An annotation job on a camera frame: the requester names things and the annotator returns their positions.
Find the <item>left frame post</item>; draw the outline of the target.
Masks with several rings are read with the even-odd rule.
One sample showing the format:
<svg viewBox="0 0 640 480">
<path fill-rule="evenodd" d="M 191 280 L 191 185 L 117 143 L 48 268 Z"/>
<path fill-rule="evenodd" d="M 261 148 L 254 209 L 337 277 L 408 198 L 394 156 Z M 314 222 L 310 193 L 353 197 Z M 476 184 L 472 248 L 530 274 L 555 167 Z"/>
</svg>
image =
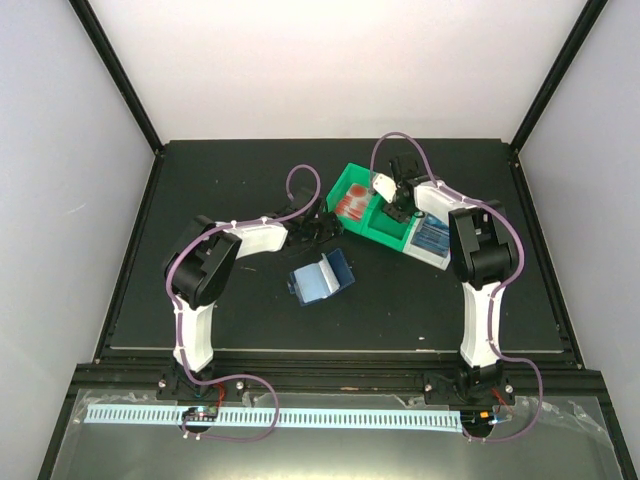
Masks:
<svg viewBox="0 0 640 480">
<path fill-rule="evenodd" d="M 154 154 L 161 153 L 164 150 L 164 145 L 91 3 L 87 0 L 70 0 L 69 4 L 82 24 L 150 149 Z"/>
</svg>

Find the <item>right frame post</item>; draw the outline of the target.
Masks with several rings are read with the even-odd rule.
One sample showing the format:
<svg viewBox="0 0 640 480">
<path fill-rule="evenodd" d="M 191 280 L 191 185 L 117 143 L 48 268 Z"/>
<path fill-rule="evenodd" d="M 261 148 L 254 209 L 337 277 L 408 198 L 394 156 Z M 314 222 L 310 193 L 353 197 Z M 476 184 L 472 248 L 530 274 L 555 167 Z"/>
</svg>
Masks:
<svg viewBox="0 0 640 480">
<path fill-rule="evenodd" d="M 585 2 L 510 142 L 510 149 L 516 154 L 522 152 L 607 3 L 607 0 Z"/>
</svg>

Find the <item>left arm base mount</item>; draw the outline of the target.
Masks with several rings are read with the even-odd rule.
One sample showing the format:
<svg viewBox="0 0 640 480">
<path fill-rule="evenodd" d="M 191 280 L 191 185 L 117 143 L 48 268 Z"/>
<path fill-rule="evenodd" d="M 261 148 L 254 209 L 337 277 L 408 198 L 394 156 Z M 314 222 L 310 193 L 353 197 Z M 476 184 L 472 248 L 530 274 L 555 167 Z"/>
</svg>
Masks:
<svg viewBox="0 0 640 480">
<path fill-rule="evenodd" d="M 217 384 L 210 384 L 210 381 L 229 376 L 230 372 L 206 367 L 202 372 L 191 375 L 196 382 L 188 377 L 180 365 L 174 363 L 155 374 L 151 385 L 156 390 L 158 399 L 215 403 L 219 400 L 235 401 L 246 390 L 246 384 L 249 382 L 246 371 L 238 372 L 238 378 L 227 379 Z"/>
</svg>

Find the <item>small circuit board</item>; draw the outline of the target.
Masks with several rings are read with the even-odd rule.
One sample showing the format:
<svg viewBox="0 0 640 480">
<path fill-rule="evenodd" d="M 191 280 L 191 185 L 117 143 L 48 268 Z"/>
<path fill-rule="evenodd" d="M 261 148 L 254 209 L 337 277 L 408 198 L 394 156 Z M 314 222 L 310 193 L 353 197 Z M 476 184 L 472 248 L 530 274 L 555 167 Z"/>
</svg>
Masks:
<svg viewBox="0 0 640 480">
<path fill-rule="evenodd" d="M 182 421 L 204 421 L 204 422 L 212 422 L 217 419 L 219 413 L 219 408 L 216 406 L 206 407 L 206 406 L 195 406 L 189 407 L 182 414 Z"/>
</svg>

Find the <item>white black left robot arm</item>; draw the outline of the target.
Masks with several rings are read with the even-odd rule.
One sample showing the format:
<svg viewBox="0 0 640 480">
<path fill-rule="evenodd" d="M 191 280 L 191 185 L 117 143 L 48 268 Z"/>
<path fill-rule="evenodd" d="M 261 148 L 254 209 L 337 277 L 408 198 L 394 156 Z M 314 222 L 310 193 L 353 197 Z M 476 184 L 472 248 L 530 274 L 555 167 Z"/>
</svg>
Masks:
<svg viewBox="0 0 640 480">
<path fill-rule="evenodd" d="M 164 267 L 165 290 L 175 316 L 173 356 L 185 369 L 179 386 L 193 399 L 207 397 L 215 376 L 213 310 L 234 265 L 244 257 L 285 247 L 315 246 L 343 232 L 338 216 L 317 193 L 301 190 L 276 213 L 254 220 L 215 222 L 199 215 L 189 224 Z"/>
</svg>

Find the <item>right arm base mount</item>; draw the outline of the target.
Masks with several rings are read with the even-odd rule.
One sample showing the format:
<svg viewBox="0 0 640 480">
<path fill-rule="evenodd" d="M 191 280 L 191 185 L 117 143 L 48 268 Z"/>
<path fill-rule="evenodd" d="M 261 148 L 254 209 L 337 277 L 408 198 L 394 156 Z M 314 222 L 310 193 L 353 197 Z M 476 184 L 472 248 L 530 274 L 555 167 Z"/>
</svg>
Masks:
<svg viewBox="0 0 640 480">
<path fill-rule="evenodd" d="M 514 395 L 505 390 L 504 382 L 481 382 L 473 386 L 457 376 L 427 371 L 422 374 L 422 383 L 427 403 L 472 408 L 489 408 L 494 405 L 511 407 L 515 404 Z"/>
</svg>

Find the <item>green plastic bin middle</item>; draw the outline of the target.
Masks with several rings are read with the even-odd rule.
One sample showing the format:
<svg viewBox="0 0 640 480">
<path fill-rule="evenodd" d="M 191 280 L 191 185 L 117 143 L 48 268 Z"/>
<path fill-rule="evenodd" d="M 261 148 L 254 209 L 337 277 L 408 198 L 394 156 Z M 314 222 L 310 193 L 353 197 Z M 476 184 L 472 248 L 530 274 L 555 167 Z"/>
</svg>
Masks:
<svg viewBox="0 0 640 480">
<path fill-rule="evenodd" d="M 370 202 L 363 217 L 360 235 L 392 250 L 402 252 L 418 219 L 411 217 L 404 223 L 397 222 L 383 211 L 385 204 L 386 202 L 379 196 Z"/>
</svg>

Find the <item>clear plastic bin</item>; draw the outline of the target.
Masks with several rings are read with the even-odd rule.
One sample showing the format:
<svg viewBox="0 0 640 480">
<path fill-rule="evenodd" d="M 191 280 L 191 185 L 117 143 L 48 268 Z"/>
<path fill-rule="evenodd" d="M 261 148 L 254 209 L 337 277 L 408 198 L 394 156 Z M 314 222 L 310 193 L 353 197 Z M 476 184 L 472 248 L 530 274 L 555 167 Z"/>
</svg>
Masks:
<svg viewBox="0 0 640 480">
<path fill-rule="evenodd" d="M 440 270 L 449 266 L 449 227 L 435 216 L 425 213 L 413 222 L 402 252 Z"/>
</svg>

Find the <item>green plastic bin left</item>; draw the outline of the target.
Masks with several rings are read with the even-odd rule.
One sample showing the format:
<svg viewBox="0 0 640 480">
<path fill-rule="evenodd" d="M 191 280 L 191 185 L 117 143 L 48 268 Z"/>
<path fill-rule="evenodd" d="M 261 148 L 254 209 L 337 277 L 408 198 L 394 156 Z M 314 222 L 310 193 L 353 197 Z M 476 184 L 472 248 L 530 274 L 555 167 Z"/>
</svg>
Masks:
<svg viewBox="0 0 640 480">
<path fill-rule="evenodd" d="M 335 213 L 345 230 L 368 236 L 373 214 L 381 206 L 382 197 L 369 188 L 368 168 L 348 163 L 329 191 L 328 210 Z"/>
</svg>

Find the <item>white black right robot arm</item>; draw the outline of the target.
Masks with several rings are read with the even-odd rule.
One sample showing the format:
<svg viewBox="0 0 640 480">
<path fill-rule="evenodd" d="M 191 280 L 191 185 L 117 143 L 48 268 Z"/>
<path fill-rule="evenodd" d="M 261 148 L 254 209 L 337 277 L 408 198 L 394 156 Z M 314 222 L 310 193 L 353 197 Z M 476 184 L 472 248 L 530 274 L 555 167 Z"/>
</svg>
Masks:
<svg viewBox="0 0 640 480">
<path fill-rule="evenodd" d="M 464 332 L 460 355 L 467 370 L 454 379 L 457 396 L 476 403 L 491 390 L 485 373 L 504 360 L 499 346 L 501 301 L 524 268 L 524 247 L 499 202 L 482 202 L 449 187 L 411 159 L 390 162 L 392 175 L 372 174 L 370 189 L 386 213 L 402 221 L 415 213 L 446 227 L 449 261 L 463 287 Z"/>
</svg>

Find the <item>blue leather card holder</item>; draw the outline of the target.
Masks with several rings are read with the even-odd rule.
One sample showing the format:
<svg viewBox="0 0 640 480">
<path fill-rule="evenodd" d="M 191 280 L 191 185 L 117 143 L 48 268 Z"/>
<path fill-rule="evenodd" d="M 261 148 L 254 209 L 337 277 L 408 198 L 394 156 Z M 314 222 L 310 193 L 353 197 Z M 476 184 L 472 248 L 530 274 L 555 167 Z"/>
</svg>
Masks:
<svg viewBox="0 0 640 480">
<path fill-rule="evenodd" d="M 301 306 L 326 300 L 355 283 L 355 276 L 344 252 L 337 248 L 322 254 L 318 262 L 289 274 L 288 289 Z"/>
</svg>

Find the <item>blue card stack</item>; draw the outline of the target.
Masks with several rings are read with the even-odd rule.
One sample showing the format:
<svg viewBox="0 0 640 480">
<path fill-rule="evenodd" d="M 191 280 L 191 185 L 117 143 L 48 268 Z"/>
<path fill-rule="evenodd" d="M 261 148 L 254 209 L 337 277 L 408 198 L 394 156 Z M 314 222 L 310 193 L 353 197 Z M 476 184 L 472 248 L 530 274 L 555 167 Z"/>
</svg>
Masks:
<svg viewBox="0 0 640 480">
<path fill-rule="evenodd" d="M 449 228 L 432 215 L 426 215 L 420 222 L 411 243 L 439 257 L 449 254 Z"/>
</svg>

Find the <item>green plastic bin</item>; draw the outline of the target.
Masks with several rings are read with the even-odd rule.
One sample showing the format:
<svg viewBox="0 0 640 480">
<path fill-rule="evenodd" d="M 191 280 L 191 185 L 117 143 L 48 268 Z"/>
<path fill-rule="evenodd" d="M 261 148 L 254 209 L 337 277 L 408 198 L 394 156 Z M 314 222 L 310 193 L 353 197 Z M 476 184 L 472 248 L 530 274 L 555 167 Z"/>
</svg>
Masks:
<svg viewBox="0 0 640 480">
<path fill-rule="evenodd" d="M 385 204 L 386 202 L 379 196 L 370 202 L 363 217 L 360 235 L 392 250 L 402 252 L 418 219 L 411 217 L 404 223 L 397 222 L 383 211 Z"/>
<path fill-rule="evenodd" d="M 348 163 L 329 191 L 328 210 L 335 213 L 345 230 L 368 236 L 373 214 L 381 206 L 382 197 L 369 188 L 368 168 Z"/>
</svg>

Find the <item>red white card stack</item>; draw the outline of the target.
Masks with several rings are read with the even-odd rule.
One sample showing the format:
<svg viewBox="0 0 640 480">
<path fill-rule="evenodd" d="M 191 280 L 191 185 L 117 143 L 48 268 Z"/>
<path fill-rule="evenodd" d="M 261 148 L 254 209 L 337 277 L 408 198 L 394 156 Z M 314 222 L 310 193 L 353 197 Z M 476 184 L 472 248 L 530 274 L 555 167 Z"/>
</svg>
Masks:
<svg viewBox="0 0 640 480">
<path fill-rule="evenodd" d="M 353 183 L 337 203 L 334 212 L 340 217 L 360 222 L 371 199 L 372 194 L 367 187 Z"/>
</svg>

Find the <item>black aluminium frame rail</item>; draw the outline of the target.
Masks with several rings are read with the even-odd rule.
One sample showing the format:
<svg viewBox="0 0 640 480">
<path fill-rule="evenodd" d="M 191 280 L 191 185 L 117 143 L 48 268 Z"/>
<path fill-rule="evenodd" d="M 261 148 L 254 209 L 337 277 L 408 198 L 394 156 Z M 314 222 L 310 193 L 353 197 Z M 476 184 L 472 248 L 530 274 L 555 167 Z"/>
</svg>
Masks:
<svg viewBox="0 0 640 480">
<path fill-rule="evenodd" d="M 238 375 L 242 391 L 266 389 L 249 377 L 259 376 L 278 392 L 398 393 L 433 397 L 455 385 L 461 362 L 453 354 L 285 354 L 218 352 L 195 377 L 212 380 Z M 191 398 L 196 386 L 167 356 L 103 356 L 80 364 L 72 377 L 76 388 L 153 390 L 164 397 Z"/>
</svg>

